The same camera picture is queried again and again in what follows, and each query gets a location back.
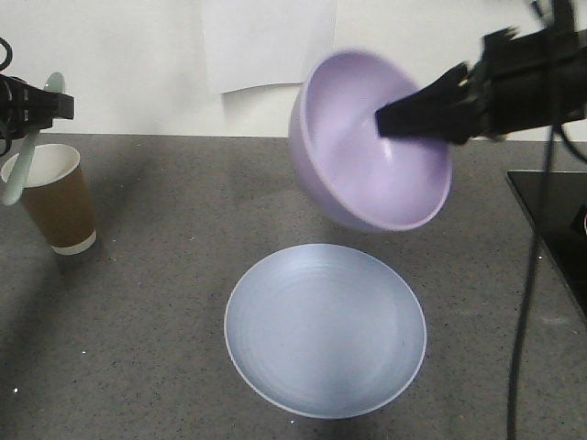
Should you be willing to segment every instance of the table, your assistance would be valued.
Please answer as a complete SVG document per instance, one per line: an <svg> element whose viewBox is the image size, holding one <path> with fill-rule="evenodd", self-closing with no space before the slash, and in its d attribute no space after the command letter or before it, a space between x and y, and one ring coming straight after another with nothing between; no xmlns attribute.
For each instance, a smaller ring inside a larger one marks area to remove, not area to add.
<svg viewBox="0 0 587 440"><path fill-rule="evenodd" d="M22 206L0 214L0 436L9 439L504 438L507 374L530 225L506 182L533 142L452 150L449 198L410 232L327 220L298 186L286 139L49 135L82 152L98 241L53 254ZM557 169L583 166L561 151ZM410 284L424 364L396 400L321 421L254 393L224 342L227 299L274 251L335 243ZM519 394L520 438L587 435L587 332L541 254Z"/></svg>

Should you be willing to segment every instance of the spoon handle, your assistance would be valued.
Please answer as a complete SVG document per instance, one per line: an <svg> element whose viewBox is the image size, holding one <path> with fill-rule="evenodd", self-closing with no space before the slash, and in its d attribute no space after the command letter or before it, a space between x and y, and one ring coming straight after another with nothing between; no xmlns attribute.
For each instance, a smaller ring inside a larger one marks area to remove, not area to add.
<svg viewBox="0 0 587 440"><path fill-rule="evenodd" d="M17 161L15 166L10 171L10 176L6 182L4 193L2 194L2 203L6 206L10 206L18 202L22 190L27 183L28 170L30 169L30 163L35 155L35 143L39 136L38 130L32 130L25 136L20 153L18 153Z"/></svg>

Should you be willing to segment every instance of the wire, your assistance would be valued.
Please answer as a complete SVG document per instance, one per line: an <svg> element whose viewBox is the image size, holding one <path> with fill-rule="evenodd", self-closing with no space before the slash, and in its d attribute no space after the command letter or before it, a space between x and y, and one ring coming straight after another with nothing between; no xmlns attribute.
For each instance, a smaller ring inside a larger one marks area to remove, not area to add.
<svg viewBox="0 0 587 440"><path fill-rule="evenodd" d="M0 72L1 72L6 67L8 67L10 65L10 63L12 62L12 48L8 44L8 41L6 41L5 39L3 39L2 37L0 37L0 45L2 45L2 47L6 51L6 57L4 58L4 61L2 61L0 63Z"/></svg>
<svg viewBox="0 0 587 440"><path fill-rule="evenodd" d="M517 392L520 378L520 361L522 352L524 350L524 341L526 339L527 320L532 303L534 293L534 285L536 283L538 251L540 250L540 233L539 230L542 225L546 200L548 195L548 188L550 186L550 176L552 165L554 162L555 153L555 127L550 129L548 143L545 147L545 159L543 165L543 174L540 179L540 186L538 190L538 207L537 217L534 224L534 232L532 235L532 244L528 255L528 266L526 270L526 281L524 285L524 294L522 296L522 303L520 305L520 314L518 317L517 327L515 329L514 348L512 350L512 359L510 363L510 376L508 383L507 394L507 439L515 440L516 432L516 406L517 406Z"/></svg>
<svg viewBox="0 0 587 440"><path fill-rule="evenodd" d="M565 144L567 150L572 154L576 159L580 160L581 162L587 163L587 156L579 151L579 149L571 142L571 140L567 137L567 133L565 132L562 126L559 127L559 135L562 138L562 141Z"/></svg>
<svg viewBox="0 0 587 440"><path fill-rule="evenodd" d="M526 339L527 320L532 304L534 286L536 284L538 252L540 250L540 231L544 219L548 190L550 187L550 177L554 163L555 155L555 136L560 134L565 141L566 134L560 124L560 85L559 77L556 71L556 61L554 55L553 27L547 22L544 14L539 8L537 2L532 2L534 11L538 18L545 26L546 33L546 55L548 57L548 94L550 102L550 111L552 115L552 126L548 136L548 142L545 146L543 173L540 179L537 201L537 215L532 233L532 242L528 255L528 265L526 269L526 281L524 284L524 293L522 303L520 304L520 314L518 316L517 326L515 329L514 348L510 363L510 374L507 390L507 440L516 439L516 412L517 412L517 394L520 379L520 363L524 352L524 341Z"/></svg>

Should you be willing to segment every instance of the spoon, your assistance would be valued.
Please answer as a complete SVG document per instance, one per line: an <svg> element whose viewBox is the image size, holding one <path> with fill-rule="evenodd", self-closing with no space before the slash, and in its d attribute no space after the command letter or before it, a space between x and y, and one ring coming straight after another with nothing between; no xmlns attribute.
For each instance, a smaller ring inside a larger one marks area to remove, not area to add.
<svg viewBox="0 0 587 440"><path fill-rule="evenodd" d="M63 93L65 88L65 81L63 75L58 71L55 71L45 82L43 90L46 92L55 92L58 94ZM8 176L4 193L2 194L2 203L6 206L10 206L18 202L20 195L27 183L28 171L30 170L30 164L35 155L35 143L39 137L39 131L36 128L31 128L27 131L25 138L18 153L17 161Z"/></svg>

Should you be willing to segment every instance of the paper sheet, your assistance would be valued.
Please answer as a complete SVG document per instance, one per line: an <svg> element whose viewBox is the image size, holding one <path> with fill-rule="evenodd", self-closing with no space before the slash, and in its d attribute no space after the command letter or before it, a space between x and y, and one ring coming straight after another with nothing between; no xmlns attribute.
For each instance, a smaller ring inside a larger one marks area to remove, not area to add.
<svg viewBox="0 0 587 440"><path fill-rule="evenodd" d="M332 50L337 0L203 0L210 89L302 83Z"/></svg>

